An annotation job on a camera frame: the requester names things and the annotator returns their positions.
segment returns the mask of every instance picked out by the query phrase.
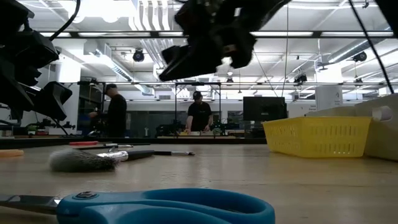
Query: person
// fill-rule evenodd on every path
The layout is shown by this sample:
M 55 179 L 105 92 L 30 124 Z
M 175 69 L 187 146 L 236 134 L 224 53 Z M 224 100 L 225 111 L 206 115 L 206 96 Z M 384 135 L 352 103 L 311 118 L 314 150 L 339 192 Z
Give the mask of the person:
M 210 125 L 213 123 L 210 105 L 203 102 L 203 96 L 199 91 L 193 93 L 193 99 L 195 102 L 189 106 L 185 131 L 188 134 L 191 131 L 210 131 Z
M 98 112 L 91 112 L 89 116 L 95 118 L 107 118 L 107 131 L 110 138 L 124 138 L 126 132 L 126 99 L 119 94 L 118 87 L 115 84 L 108 84 L 105 88 L 105 95 L 111 98 L 108 107 L 108 114 L 98 114 Z

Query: brush bristles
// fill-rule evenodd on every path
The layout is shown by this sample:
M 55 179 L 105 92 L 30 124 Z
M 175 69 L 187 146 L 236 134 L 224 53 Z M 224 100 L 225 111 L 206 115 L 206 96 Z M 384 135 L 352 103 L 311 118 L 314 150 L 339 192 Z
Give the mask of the brush bristles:
M 54 172 L 112 171 L 118 164 L 116 159 L 100 157 L 77 149 L 56 151 L 49 157 L 49 165 Z

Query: yellow plastic basket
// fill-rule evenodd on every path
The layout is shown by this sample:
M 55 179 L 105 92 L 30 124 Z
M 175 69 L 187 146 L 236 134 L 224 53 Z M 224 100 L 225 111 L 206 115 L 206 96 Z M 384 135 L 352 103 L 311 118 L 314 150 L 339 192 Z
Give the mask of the yellow plastic basket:
M 269 149 L 300 157 L 361 157 L 372 117 L 301 117 L 264 122 Z

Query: wooden table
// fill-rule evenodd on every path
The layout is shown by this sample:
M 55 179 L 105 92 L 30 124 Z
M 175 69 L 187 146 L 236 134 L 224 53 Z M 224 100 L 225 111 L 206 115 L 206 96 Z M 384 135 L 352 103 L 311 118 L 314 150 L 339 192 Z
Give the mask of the wooden table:
M 236 139 L 235 136 L 159 136 L 158 139 Z
M 49 134 L 47 134 L 47 135 L 34 135 L 34 136 L 29 136 L 29 135 L 26 135 L 26 136 L 15 136 L 15 138 L 16 139 L 26 139 L 26 138 L 60 138 L 61 136 L 60 135 L 49 135 Z
M 51 173 L 42 147 L 0 159 L 0 193 L 56 195 L 206 187 L 253 195 L 275 208 L 277 224 L 395 224 L 398 164 L 379 159 L 302 159 L 264 145 L 151 145 L 137 149 L 193 151 L 125 162 L 116 172 Z M 0 208 L 1 223 L 56 223 L 55 217 Z

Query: blue scissors handle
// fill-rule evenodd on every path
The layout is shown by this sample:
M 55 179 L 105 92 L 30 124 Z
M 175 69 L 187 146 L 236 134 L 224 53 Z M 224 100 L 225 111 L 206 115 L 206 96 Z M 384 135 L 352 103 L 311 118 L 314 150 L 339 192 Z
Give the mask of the blue scissors handle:
M 274 209 L 267 202 L 212 189 L 85 192 L 65 197 L 57 218 L 61 224 L 275 223 Z

